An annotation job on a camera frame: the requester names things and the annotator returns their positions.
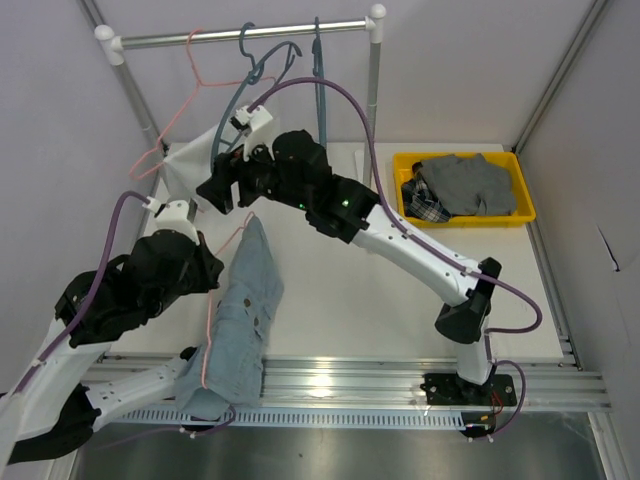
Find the blue grey garment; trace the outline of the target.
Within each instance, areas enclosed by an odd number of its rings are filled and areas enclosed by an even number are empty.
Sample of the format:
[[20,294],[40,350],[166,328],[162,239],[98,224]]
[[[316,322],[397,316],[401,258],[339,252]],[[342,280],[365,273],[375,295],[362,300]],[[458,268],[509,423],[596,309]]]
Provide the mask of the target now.
[[242,232],[207,340],[174,384],[180,412],[216,420],[230,407],[259,404],[263,355],[283,293],[265,230],[254,216]]

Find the white skirt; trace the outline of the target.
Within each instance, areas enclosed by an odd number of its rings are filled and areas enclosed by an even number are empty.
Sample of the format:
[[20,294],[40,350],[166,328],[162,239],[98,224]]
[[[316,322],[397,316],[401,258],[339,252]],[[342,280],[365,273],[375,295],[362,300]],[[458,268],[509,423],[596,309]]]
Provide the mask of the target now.
[[163,178],[171,200],[193,201],[201,211],[212,205],[196,189],[211,177],[210,159],[218,124],[187,143],[172,143],[164,158]]

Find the aluminium rail base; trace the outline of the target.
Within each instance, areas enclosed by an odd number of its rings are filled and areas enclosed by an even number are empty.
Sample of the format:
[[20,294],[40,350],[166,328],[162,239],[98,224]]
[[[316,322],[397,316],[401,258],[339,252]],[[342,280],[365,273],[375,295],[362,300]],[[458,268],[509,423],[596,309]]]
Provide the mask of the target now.
[[[559,364],[521,366],[526,412],[608,412],[601,374],[581,371],[567,356]],[[424,400],[428,372],[451,373],[448,359],[366,360],[276,357],[265,360],[260,404],[280,408],[408,409]]]

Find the pink wire hanger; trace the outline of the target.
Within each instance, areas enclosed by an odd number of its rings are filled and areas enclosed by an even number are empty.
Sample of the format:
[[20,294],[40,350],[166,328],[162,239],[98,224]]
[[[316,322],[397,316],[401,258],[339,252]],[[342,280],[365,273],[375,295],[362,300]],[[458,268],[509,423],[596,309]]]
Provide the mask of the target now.
[[186,100],[184,101],[184,103],[181,105],[181,107],[176,111],[176,113],[173,115],[173,117],[171,118],[171,120],[169,121],[169,123],[165,126],[165,128],[158,134],[158,136],[156,137],[156,140],[154,142],[154,146],[149,149],[148,151],[146,151],[144,154],[142,154],[139,159],[131,166],[128,175],[131,179],[136,180],[136,181],[140,181],[148,176],[150,176],[152,173],[157,172],[162,164],[163,161],[162,160],[156,160],[155,163],[150,166],[148,169],[146,169],[144,172],[142,173],[138,173],[137,170],[142,167],[145,162],[151,158],[153,155],[159,154],[161,155],[164,152],[164,140],[166,135],[170,132],[170,130],[173,128],[173,126],[178,122],[178,120],[180,119],[180,117],[184,114],[185,110],[189,107],[189,105],[193,102],[193,100],[197,97],[197,95],[199,94],[201,89],[214,89],[214,88],[226,88],[226,87],[231,87],[231,86],[239,86],[241,84],[241,82],[239,80],[236,81],[228,81],[228,82],[205,82],[202,79],[202,76],[200,75],[196,60],[193,56],[192,53],[192,42],[193,39],[195,37],[196,34],[199,33],[203,33],[204,30],[202,28],[197,28],[192,30],[188,35],[187,35],[187,40],[186,40],[186,46],[185,46],[185,51],[186,51],[186,55],[187,58],[189,60],[189,64],[191,67],[191,71],[194,77],[194,88],[191,92],[191,94],[186,98]]

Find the yellow plastic bin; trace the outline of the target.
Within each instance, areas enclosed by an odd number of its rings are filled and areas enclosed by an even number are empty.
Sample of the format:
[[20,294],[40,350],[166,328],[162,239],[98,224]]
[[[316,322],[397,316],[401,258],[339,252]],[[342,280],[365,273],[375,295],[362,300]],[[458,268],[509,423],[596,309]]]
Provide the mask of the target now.
[[509,216],[456,216],[447,223],[430,223],[405,215],[401,186],[413,177],[412,167],[420,160],[431,160],[449,152],[398,152],[393,155],[393,182],[397,212],[418,228],[507,228],[520,227],[535,220],[536,212],[517,157],[511,152],[481,152],[485,160],[506,170],[511,178],[512,193],[517,201]]

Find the teal hanger left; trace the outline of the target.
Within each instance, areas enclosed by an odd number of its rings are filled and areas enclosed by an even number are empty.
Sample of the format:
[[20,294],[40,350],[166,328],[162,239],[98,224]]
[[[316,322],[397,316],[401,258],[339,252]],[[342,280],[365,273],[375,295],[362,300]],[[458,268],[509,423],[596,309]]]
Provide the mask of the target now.
[[223,140],[223,132],[224,129],[230,120],[231,113],[233,112],[233,108],[238,104],[240,97],[244,93],[244,91],[250,87],[257,85],[261,80],[265,78],[265,65],[267,61],[275,55],[280,50],[286,48],[286,57],[283,65],[283,69],[280,74],[278,74],[273,81],[273,85],[277,85],[280,83],[284,77],[287,75],[289,70],[294,65],[297,58],[302,56],[302,50],[299,45],[293,41],[286,40],[278,43],[274,47],[272,47],[266,54],[264,54],[259,60],[255,58],[255,56],[248,52],[245,48],[245,37],[248,30],[255,27],[253,22],[246,22],[240,30],[240,35],[238,38],[238,47],[241,55],[245,58],[248,58],[251,63],[251,68],[248,71],[245,78],[240,82],[239,87],[236,89],[234,95],[231,97],[231,100],[227,104],[227,107],[224,110],[224,113],[221,117],[221,120],[218,123],[218,127],[215,131],[214,138],[211,144],[211,152],[210,152],[210,166],[213,166],[214,160],[216,156],[220,153],[220,146],[222,144],[227,146],[227,149],[231,149],[238,142],[240,135],[237,134],[231,142],[227,142]]

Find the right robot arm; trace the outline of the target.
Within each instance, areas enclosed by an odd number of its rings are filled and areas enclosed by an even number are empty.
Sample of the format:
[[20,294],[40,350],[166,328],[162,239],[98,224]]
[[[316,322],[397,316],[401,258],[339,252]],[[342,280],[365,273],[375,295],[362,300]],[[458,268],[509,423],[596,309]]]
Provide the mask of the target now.
[[326,149],[305,130],[268,142],[249,133],[244,144],[215,157],[211,177],[197,194],[223,214],[258,198],[304,211],[319,233],[375,253],[420,280],[443,301],[436,330],[456,345],[458,395],[479,403],[493,389],[483,343],[500,264],[467,259],[402,219],[361,182],[338,175]]

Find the silver clothes rack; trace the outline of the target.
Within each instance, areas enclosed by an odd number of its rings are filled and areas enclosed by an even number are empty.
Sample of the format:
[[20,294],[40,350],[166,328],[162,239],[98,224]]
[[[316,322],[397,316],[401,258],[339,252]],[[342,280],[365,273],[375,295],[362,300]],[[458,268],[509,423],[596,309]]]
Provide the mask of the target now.
[[[158,134],[169,123],[194,88],[195,81],[185,46],[187,35],[197,28],[181,34],[121,35],[105,21],[96,2],[85,1],[82,5],[88,11],[94,37],[105,54],[107,63],[120,82],[125,97],[142,129],[145,144],[141,152],[135,154],[134,164],[142,154],[154,146]],[[329,34],[335,34],[345,40],[351,32],[361,32],[369,37],[369,78],[364,110],[371,124],[376,122],[385,17],[385,7],[381,4],[375,4],[367,15],[357,20],[332,22],[320,20],[321,40],[323,36]],[[256,18],[255,14],[251,14],[245,23],[254,23]],[[248,58],[241,55],[238,47],[238,38],[243,25],[233,30],[203,29],[203,33],[195,35],[191,45],[192,53],[205,82],[236,80],[241,82],[245,78],[251,68],[251,63]],[[246,33],[245,48],[259,60],[272,47],[282,41],[290,40],[297,43],[302,50],[302,56],[296,59],[292,68],[280,82],[282,83],[297,77],[310,76],[315,78],[312,76],[313,56],[311,49],[313,39],[314,20],[307,24],[275,27],[255,25]],[[233,112],[239,108],[241,103],[250,101],[275,86],[273,81],[281,73],[285,57],[286,48],[277,52],[267,61],[265,78],[257,85],[250,86],[244,91],[238,104],[233,108]],[[153,155],[137,172],[144,172],[156,160],[164,161],[172,143],[189,142],[218,124],[238,87],[201,89],[166,135],[164,152],[161,155]],[[231,142],[237,134],[230,133],[228,123],[223,132],[223,140]],[[163,177],[161,168],[142,180],[155,176]]]

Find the teal hanger right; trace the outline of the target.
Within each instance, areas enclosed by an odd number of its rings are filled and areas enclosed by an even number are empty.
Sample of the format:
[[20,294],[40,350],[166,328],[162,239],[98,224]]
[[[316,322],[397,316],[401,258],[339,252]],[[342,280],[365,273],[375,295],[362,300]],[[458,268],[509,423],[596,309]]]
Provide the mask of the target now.
[[[317,79],[324,79],[324,58],[320,32],[320,20],[318,17],[314,19],[314,39],[312,42],[311,52],[313,56],[312,76]],[[318,142],[325,147],[327,145],[327,102],[325,85],[323,83],[316,83],[314,85],[314,92]]]

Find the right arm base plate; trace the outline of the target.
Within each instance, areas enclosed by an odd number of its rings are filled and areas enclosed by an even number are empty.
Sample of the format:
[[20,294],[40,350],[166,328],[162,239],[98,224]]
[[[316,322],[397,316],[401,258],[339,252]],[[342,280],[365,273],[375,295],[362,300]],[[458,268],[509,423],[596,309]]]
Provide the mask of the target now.
[[513,407],[517,404],[514,381],[510,375],[492,374],[482,385],[461,379],[455,373],[426,373],[420,389],[432,406]]

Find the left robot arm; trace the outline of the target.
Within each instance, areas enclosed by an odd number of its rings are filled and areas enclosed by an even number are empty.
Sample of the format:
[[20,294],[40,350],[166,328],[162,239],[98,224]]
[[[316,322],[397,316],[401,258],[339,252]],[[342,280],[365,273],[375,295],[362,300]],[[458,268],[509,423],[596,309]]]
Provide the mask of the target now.
[[218,287],[223,263],[202,232],[169,229],[140,238],[79,274],[55,306],[47,344],[25,376],[1,396],[1,464],[53,460],[84,445],[111,421],[170,396],[194,357],[185,348],[165,364],[123,380],[83,383],[87,370],[123,333],[158,317],[178,298]]

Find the teal hanger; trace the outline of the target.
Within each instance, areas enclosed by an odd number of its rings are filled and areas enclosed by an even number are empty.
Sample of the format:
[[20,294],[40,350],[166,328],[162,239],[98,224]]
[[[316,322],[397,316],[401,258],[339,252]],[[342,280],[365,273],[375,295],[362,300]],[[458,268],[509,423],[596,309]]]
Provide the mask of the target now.
[[[324,79],[324,58],[320,32],[320,20],[318,17],[314,19],[314,39],[312,42],[311,52],[313,56],[312,76],[317,79]],[[327,145],[327,102],[325,85],[323,83],[316,83],[314,85],[314,92],[318,142],[325,147]]]
[[227,149],[231,149],[238,142],[240,135],[237,134],[231,142],[227,142],[223,140],[223,132],[224,129],[230,120],[231,113],[233,112],[233,108],[238,104],[240,97],[244,93],[244,91],[250,87],[257,85],[261,80],[265,78],[265,65],[267,61],[275,55],[280,50],[286,48],[286,57],[283,65],[283,69],[280,74],[278,74],[273,81],[273,85],[277,85],[280,83],[284,77],[287,75],[289,70],[294,65],[297,58],[302,56],[302,50],[299,45],[293,41],[286,40],[278,43],[274,47],[272,47],[266,54],[264,54],[259,60],[255,58],[255,56],[248,52],[245,48],[245,37],[248,30],[255,27],[253,22],[246,22],[240,30],[240,35],[238,38],[238,47],[241,55],[245,58],[248,58],[251,63],[251,68],[248,71],[245,78],[240,82],[239,87],[236,89],[234,95],[231,97],[231,100],[227,104],[227,107],[224,110],[224,113],[221,117],[221,120],[218,123],[218,127],[215,131],[214,138],[211,144],[211,152],[210,152],[210,166],[213,166],[214,160],[216,156],[220,153],[220,146],[222,144],[227,146]]

